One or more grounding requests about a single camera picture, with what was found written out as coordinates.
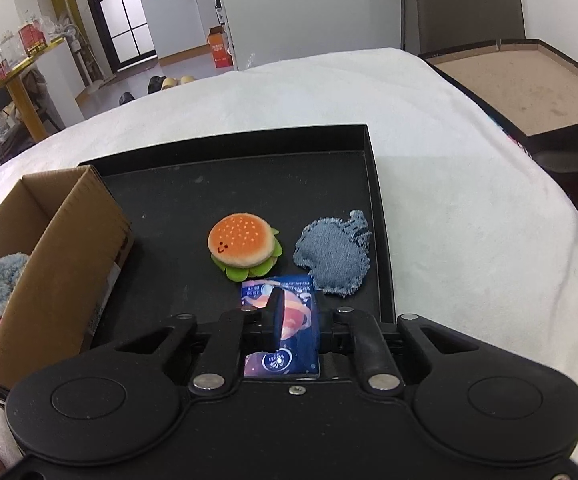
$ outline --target tissue packet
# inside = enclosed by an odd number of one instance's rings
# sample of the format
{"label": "tissue packet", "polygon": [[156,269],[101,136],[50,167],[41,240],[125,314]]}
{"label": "tissue packet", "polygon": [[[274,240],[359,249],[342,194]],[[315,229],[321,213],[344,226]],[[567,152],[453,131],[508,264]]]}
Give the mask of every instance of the tissue packet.
{"label": "tissue packet", "polygon": [[301,376],[320,374],[320,329],[313,282],[309,275],[263,278],[242,283],[242,306],[262,308],[274,286],[284,289],[284,319],[277,352],[255,352],[245,358],[245,377]]}

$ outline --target frosted glass pane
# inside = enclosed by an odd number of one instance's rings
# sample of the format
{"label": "frosted glass pane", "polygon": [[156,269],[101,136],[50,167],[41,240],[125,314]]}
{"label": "frosted glass pane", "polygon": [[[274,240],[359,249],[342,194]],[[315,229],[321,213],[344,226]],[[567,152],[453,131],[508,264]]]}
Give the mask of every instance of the frosted glass pane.
{"label": "frosted glass pane", "polygon": [[147,23],[147,19],[144,17],[144,10],[142,10],[142,3],[140,0],[123,0],[124,8],[127,10],[129,16],[129,23],[131,28],[139,27],[144,23]]}
{"label": "frosted glass pane", "polygon": [[114,46],[120,63],[138,55],[138,49],[135,47],[131,32],[125,32],[121,36],[114,38]]}
{"label": "frosted glass pane", "polygon": [[100,0],[100,6],[111,37],[129,30],[129,22],[124,13],[122,0]]}
{"label": "frosted glass pane", "polygon": [[141,54],[155,50],[151,33],[149,32],[149,25],[143,25],[134,29],[133,35],[135,36],[135,41],[138,44],[138,50]]}

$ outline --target white cloth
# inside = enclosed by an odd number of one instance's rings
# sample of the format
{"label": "white cloth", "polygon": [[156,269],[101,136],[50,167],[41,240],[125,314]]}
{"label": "white cloth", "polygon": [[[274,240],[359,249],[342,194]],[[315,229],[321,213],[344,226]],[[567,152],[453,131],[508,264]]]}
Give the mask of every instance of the white cloth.
{"label": "white cloth", "polygon": [[398,312],[578,383],[575,209],[470,99],[399,50],[283,61],[143,97],[6,163],[0,201],[25,173],[191,137],[331,123],[368,124]]}

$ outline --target plush hamburger toy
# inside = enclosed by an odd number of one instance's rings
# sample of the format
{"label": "plush hamburger toy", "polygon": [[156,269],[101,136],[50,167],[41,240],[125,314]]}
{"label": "plush hamburger toy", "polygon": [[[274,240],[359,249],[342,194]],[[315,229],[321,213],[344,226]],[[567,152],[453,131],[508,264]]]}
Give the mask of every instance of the plush hamburger toy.
{"label": "plush hamburger toy", "polygon": [[259,216],[233,213],[209,233],[211,259],[232,282],[244,282],[268,273],[282,254],[278,231]]}

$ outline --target metal screw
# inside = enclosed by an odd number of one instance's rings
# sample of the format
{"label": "metal screw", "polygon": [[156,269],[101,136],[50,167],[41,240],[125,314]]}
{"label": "metal screw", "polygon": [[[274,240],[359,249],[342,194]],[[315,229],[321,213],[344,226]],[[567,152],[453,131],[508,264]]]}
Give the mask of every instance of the metal screw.
{"label": "metal screw", "polygon": [[194,386],[200,390],[217,390],[224,384],[224,377],[218,374],[201,374],[194,377]]}
{"label": "metal screw", "polygon": [[400,386],[400,379],[391,374],[376,374],[369,377],[369,386],[374,390],[394,390]]}
{"label": "metal screw", "polygon": [[304,395],[307,389],[304,386],[289,386],[289,393],[291,395]]}

